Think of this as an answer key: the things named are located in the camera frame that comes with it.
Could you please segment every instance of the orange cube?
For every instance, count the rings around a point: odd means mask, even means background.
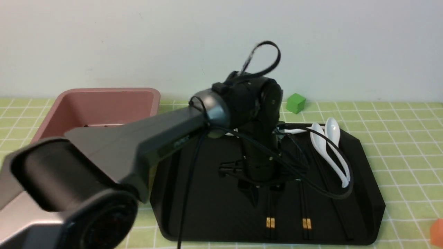
[[[431,244],[443,248],[443,219],[438,219],[431,226]]]

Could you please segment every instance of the white spoon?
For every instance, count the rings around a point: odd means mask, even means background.
[[[328,118],[328,120],[326,121],[325,136],[331,139],[331,141],[338,147],[338,143],[340,141],[340,127],[338,126],[337,121],[333,117]],[[345,170],[346,174],[346,180],[350,181],[351,176],[349,173],[348,164],[345,162],[342,155],[340,155],[340,153],[330,143],[328,143],[328,145],[331,148],[331,150],[335,153],[341,165],[343,166],[343,169]]]
[[[318,123],[313,123],[311,129],[315,130],[320,134],[324,134],[322,127]],[[340,168],[335,164],[335,162],[326,152],[326,140],[320,137],[319,135],[311,132],[311,141],[312,144],[314,145],[315,150],[329,163],[332,169],[334,169],[335,173],[337,173],[337,175],[342,180],[342,188],[347,187],[349,182],[346,179],[345,174],[343,174]]]

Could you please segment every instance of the green cube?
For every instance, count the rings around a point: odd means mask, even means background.
[[[306,98],[300,94],[293,94],[288,98],[286,109],[292,113],[299,113],[303,110]]]

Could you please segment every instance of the green grid mat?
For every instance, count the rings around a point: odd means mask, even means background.
[[[30,142],[53,103],[0,99],[0,162]],[[162,100],[159,113],[186,105]],[[429,229],[443,218],[443,103],[307,102],[301,113],[282,108],[280,116],[286,122],[325,122],[334,117],[343,130],[360,139],[386,201],[377,242],[367,247],[184,242],[184,248],[436,248],[429,244]],[[141,204],[131,233],[117,248],[173,249],[176,242],[162,237],[147,203]]]

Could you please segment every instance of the black tray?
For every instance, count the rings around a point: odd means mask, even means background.
[[[286,183],[275,208],[275,229],[269,236],[269,188],[259,189],[259,204],[238,190],[233,177],[219,177],[220,163],[241,158],[236,137],[207,139],[201,148],[189,193],[183,240],[230,241],[285,244],[369,245],[378,235],[385,210],[377,182],[360,141],[341,131],[339,147],[354,172],[354,191],[345,200],[326,198],[301,181]],[[332,168],[314,151],[309,134],[297,138],[312,162],[307,177],[335,193],[343,192]],[[150,202],[162,235],[177,240],[179,217],[187,173],[195,144],[162,161],[157,168]],[[289,140],[283,148],[297,153]],[[311,219],[311,229],[303,228],[303,218]]]

